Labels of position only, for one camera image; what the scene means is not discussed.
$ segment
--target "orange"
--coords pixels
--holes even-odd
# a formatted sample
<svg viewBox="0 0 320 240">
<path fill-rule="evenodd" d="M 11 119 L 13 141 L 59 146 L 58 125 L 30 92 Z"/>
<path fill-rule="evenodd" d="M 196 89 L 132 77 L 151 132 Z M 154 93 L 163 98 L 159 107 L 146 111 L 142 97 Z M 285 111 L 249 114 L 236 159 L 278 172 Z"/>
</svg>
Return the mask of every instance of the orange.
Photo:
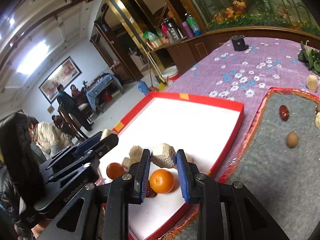
<svg viewBox="0 0 320 240">
<path fill-rule="evenodd" d="M 174 176 L 165 169 L 154 171 L 149 181 L 151 188 L 156 193 L 169 193 L 174 187 Z"/>
<path fill-rule="evenodd" d="M 107 167 L 107 176 L 110 179 L 116 179 L 125 174 L 124 168 L 119 163 L 110 163 Z"/>
</svg>

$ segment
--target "blue plastic jug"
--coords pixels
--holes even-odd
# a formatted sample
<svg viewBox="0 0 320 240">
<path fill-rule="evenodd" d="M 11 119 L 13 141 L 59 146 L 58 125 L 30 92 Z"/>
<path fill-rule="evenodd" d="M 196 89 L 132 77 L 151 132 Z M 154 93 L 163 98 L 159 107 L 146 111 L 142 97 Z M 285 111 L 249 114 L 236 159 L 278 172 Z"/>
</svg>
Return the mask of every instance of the blue plastic jug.
<svg viewBox="0 0 320 240">
<path fill-rule="evenodd" d="M 150 92 L 147 84 L 141 80 L 138 81 L 138 88 L 142 93 L 144 93 L 144 95 L 147 95 Z"/>
</svg>

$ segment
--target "blue tablecloth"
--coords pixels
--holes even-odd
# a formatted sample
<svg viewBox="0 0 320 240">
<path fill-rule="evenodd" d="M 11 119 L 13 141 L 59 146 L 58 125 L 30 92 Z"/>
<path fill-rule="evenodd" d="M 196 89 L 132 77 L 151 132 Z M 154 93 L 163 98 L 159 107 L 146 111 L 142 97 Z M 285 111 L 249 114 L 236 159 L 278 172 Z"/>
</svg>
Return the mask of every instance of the blue tablecloth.
<svg viewBox="0 0 320 240">
<path fill-rule="evenodd" d="M 119 90 L 123 90 L 122 85 L 120 84 L 119 80 L 111 74 L 107 74 L 89 91 L 87 91 L 87 98 L 89 100 L 89 104 L 93 110 L 96 110 L 96 97 L 106 88 L 106 85 L 111 81 L 114 80 Z"/>
</svg>

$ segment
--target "fluorescent light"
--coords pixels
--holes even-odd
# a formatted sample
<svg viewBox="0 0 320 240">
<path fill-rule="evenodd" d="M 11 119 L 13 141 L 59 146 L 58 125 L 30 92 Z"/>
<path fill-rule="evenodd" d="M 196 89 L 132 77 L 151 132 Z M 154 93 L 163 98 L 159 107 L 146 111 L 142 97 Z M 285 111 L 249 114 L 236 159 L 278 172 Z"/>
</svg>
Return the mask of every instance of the fluorescent light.
<svg viewBox="0 0 320 240">
<path fill-rule="evenodd" d="M 47 57 L 48 51 L 49 46 L 47 46 L 44 41 L 41 41 L 28 52 L 22 63 L 17 68 L 17 71 L 24 75 L 31 75 Z"/>
<path fill-rule="evenodd" d="M 59 71 L 60 71 L 61 69 L 62 69 L 62 65 L 60 65 L 59 67 L 57 67 L 57 69 L 52 72 L 52 74 L 48 77 L 48 79 L 54 78 L 54 77 L 59 73 Z"/>
</svg>

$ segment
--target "framed painting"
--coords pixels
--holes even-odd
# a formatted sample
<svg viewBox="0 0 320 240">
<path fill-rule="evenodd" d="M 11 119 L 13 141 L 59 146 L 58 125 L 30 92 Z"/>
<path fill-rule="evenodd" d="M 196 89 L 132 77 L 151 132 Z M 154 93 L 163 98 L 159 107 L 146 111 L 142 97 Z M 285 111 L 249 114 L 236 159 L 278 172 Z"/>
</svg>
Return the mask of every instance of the framed painting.
<svg viewBox="0 0 320 240">
<path fill-rule="evenodd" d="M 68 57 L 44 80 L 39 89 L 51 104 L 57 97 L 57 86 L 62 84 L 67 87 L 80 74 L 76 63 Z"/>
</svg>

